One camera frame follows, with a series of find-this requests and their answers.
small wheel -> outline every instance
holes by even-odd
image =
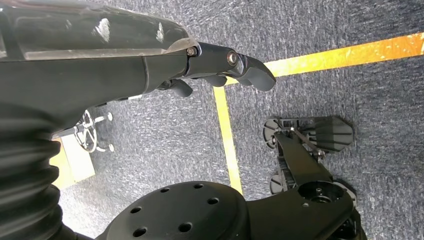
[[[283,185],[281,184],[281,179],[278,174],[271,177],[271,181],[269,181],[269,189],[271,190],[271,194],[279,194],[283,191]]]
[[[358,205],[357,191],[343,179],[334,179],[333,183],[337,186],[340,186],[347,192],[347,194],[349,194],[349,196],[352,198],[353,206],[356,208]]]
[[[280,118],[270,118],[263,126],[263,140],[270,149],[277,147],[277,141],[274,137],[274,133],[281,130]]]

yellow tape line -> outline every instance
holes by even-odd
[[[424,55],[424,32],[265,63],[275,77]],[[228,77],[226,85],[238,81]]]
[[[218,111],[219,126],[221,128],[226,165],[228,167],[229,182],[231,187],[243,194],[225,90],[223,87],[214,87],[213,93],[215,94],[216,109]]]

gray carpet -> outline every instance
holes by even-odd
[[[174,19],[199,41],[264,62],[424,32],[420,0],[106,3]],[[423,69],[423,58],[414,57],[280,77],[269,92],[227,86],[246,199],[268,196],[276,169],[276,154],[262,141],[267,118],[339,115],[353,123],[355,142],[325,165],[358,191],[367,236],[424,239]],[[159,187],[190,180],[229,184],[213,90],[200,80],[189,84],[189,98],[158,91],[92,110],[114,114],[100,131],[116,152],[92,154],[96,176],[62,192],[68,226],[95,237],[132,201]]]

joint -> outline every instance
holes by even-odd
[[[187,48],[187,56],[196,57],[199,51],[195,46]]]

screw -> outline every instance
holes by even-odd
[[[198,54],[198,50],[194,46],[187,48],[188,56],[196,56],[197,54]]]
[[[231,66],[235,66],[239,61],[239,56],[234,51],[229,51],[226,59]]]

